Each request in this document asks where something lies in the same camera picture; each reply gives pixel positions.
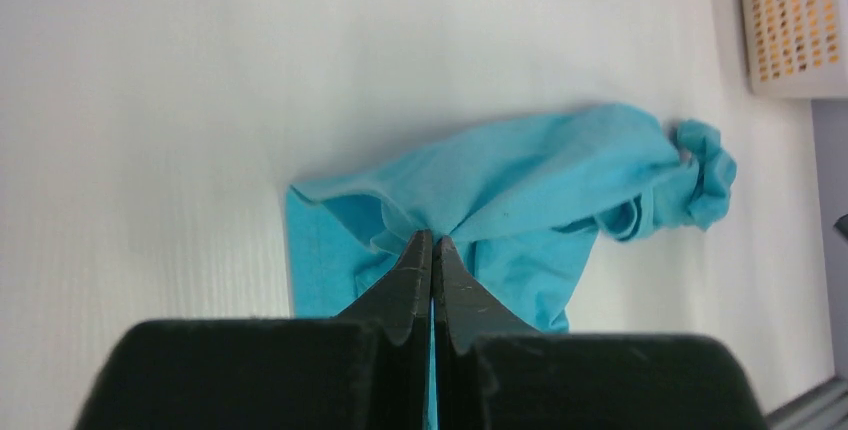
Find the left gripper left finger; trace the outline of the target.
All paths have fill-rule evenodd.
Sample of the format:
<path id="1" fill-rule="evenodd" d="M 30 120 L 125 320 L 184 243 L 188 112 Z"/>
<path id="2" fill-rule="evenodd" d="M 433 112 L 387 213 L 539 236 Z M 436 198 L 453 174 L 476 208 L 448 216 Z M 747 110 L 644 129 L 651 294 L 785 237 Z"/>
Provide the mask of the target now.
<path id="1" fill-rule="evenodd" d="M 432 237 L 322 319 L 149 320 L 116 344 L 80 429 L 423 429 Z"/>

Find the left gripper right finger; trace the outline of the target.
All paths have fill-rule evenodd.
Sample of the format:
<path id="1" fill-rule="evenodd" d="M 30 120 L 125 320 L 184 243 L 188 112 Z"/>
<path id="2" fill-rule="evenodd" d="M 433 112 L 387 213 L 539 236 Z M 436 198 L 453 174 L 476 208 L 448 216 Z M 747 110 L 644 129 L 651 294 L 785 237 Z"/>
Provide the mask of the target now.
<path id="1" fill-rule="evenodd" d="M 444 429 L 763 429 L 741 365 L 676 334 L 544 334 L 487 291 L 449 238 L 434 249 Z"/>

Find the cyan t-shirt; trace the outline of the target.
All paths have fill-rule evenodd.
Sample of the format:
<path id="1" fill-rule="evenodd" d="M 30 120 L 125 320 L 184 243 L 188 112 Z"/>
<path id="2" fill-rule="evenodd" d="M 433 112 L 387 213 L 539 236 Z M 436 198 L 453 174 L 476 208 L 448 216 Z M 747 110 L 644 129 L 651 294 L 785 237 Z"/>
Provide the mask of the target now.
<path id="1" fill-rule="evenodd" d="M 730 207 L 737 164 L 713 126 L 667 130 L 639 108 L 483 124 L 285 194 L 294 313 L 338 314 L 427 230 L 537 330 L 565 333 L 596 239 L 706 230 Z"/>

